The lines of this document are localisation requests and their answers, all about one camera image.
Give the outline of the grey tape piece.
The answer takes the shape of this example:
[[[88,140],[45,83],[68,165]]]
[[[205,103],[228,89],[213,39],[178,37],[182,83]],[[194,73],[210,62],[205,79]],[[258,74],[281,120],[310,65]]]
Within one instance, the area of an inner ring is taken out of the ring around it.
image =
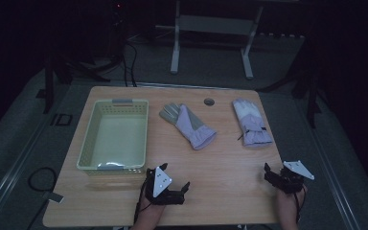
[[[61,203],[62,200],[63,200],[62,195],[59,195],[59,194],[56,194],[56,193],[53,193],[53,192],[45,192],[43,194],[43,197],[47,200],[50,200],[50,201],[53,201],[53,202],[56,202],[56,203]]]

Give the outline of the lavender winter glove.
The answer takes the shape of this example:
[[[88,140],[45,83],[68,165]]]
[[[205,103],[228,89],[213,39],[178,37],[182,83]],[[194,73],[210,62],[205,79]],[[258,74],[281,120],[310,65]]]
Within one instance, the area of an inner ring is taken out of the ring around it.
[[[240,123],[243,145],[247,148],[266,146],[272,138],[265,127],[259,108],[246,99],[235,99],[233,106]]]
[[[168,103],[159,116],[174,125],[194,150],[202,150],[216,138],[217,132],[206,126],[184,103]]]

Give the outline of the person's right hand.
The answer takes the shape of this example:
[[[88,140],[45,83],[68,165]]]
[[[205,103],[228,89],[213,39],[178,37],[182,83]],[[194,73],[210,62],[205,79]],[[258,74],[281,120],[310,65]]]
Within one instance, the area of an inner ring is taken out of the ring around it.
[[[305,189],[294,194],[286,194],[281,190],[276,191],[276,212],[280,222],[292,220],[298,222],[306,193]]]

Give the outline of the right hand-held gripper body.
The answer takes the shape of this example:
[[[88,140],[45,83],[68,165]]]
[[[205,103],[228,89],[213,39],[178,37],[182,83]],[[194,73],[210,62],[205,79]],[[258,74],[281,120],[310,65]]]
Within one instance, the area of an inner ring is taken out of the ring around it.
[[[283,168],[280,169],[280,182],[278,189],[286,194],[300,192],[303,189],[304,179],[314,180],[315,176],[298,161],[284,161]]]

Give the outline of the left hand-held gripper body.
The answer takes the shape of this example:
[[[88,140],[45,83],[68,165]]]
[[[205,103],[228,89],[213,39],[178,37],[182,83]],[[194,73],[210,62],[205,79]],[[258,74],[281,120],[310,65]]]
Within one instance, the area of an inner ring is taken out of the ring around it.
[[[169,186],[172,183],[173,180],[159,166],[147,169],[146,199],[154,205],[182,205],[185,201],[185,194],[171,191]]]

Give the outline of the pale green plastic basket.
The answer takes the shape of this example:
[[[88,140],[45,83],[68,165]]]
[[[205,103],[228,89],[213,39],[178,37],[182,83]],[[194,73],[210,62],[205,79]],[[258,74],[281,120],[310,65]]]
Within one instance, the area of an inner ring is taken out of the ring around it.
[[[97,100],[77,168],[89,175],[142,173],[146,165],[149,101]]]

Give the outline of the person's left hand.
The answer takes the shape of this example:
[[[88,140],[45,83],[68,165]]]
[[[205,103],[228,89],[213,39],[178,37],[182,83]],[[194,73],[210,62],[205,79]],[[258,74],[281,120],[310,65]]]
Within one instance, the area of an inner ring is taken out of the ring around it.
[[[145,197],[140,201],[137,223],[146,227],[156,226],[162,218],[166,206],[151,204]]]

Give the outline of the dark power strip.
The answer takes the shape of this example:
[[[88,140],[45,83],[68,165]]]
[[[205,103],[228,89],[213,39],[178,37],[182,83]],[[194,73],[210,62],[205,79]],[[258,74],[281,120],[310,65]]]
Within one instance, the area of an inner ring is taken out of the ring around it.
[[[300,34],[275,34],[275,33],[262,33],[262,32],[259,32],[258,35],[266,36],[266,37],[272,37],[272,38],[275,38],[275,39],[280,39],[280,38],[302,39],[302,38],[305,38],[303,35],[300,35]]]

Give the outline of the black metal stand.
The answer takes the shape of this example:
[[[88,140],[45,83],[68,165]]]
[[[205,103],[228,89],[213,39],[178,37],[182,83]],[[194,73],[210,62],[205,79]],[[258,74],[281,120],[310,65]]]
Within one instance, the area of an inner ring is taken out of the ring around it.
[[[316,103],[320,67],[315,53],[315,46],[309,35],[304,36],[299,51],[291,63],[286,75],[270,84],[269,86],[258,88],[258,92],[271,92],[292,81],[295,82],[291,90],[294,99],[303,99],[308,96],[307,121],[311,128],[316,128],[315,114],[321,110]]]
[[[39,99],[43,99],[45,102],[44,114],[48,114],[54,105],[55,99],[55,82],[54,75],[57,75],[59,81],[65,84],[70,84],[73,80],[70,74],[66,73],[68,67],[74,67],[78,71],[81,71],[85,76],[95,81],[109,82],[93,70],[88,69],[80,62],[72,59],[69,55],[66,55],[56,49],[47,50],[44,54],[44,88],[40,89],[37,93]]]

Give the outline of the white metal desk frame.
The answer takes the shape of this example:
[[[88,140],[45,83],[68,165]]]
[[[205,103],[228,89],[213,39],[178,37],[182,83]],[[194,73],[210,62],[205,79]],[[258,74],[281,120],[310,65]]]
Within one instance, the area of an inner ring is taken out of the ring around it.
[[[252,71],[249,53],[257,33],[264,7],[259,6],[254,14],[254,19],[247,20],[182,14],[180,10],[181,1],[182,0],[174,0],[174,25],[172,26],[174,37],[170,72],[174,75],[178,73],[180,58],[180,33],[182,31],[222,35],[245,35],[247,37],[247,43],[240,49],[241,61],[245,77],[248,80],[253,79],[254,74]]]

